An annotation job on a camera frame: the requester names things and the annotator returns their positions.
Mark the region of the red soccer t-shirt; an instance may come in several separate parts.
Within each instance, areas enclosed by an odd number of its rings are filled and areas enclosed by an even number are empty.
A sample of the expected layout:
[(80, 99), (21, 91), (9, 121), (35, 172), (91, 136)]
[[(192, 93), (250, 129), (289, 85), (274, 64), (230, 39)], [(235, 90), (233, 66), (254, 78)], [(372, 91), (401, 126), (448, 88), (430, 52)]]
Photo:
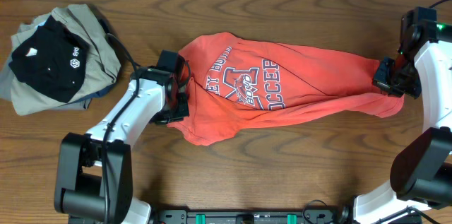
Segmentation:
[(342, 111), (390, 117), (404, 103), (373, 85), (377, 60), (347, 52), (217, 33), (197, 37), (180, 54), (191, 68), (189, 116), (172, 127), (198, 146)]

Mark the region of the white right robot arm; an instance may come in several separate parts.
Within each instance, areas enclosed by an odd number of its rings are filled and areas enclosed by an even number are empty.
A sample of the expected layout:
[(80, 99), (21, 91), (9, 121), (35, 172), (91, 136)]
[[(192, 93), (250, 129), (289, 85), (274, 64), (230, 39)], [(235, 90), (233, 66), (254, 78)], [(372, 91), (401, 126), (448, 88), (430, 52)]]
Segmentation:
[(434, 5), (401, 18), (396, 59), (385, 58), (373, 84), (394, 97), (422, 98), (422, 133), (393, 161), (390, 178), (344, 208), (343, 223), (421, 223), (451, 205), (451, 25)]

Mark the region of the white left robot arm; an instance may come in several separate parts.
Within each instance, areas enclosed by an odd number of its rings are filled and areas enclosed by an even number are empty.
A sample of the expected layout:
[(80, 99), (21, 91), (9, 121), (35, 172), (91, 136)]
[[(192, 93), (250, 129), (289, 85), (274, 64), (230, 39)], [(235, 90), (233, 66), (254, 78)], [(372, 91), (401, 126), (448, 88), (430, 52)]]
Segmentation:
[(181, 69), (140, 68), (107, 116), (61, 142), (54, 208), (69, 223), (148, 223), (150, 204), (133, 195), (131, 149), (149, 122), (188, 114)]

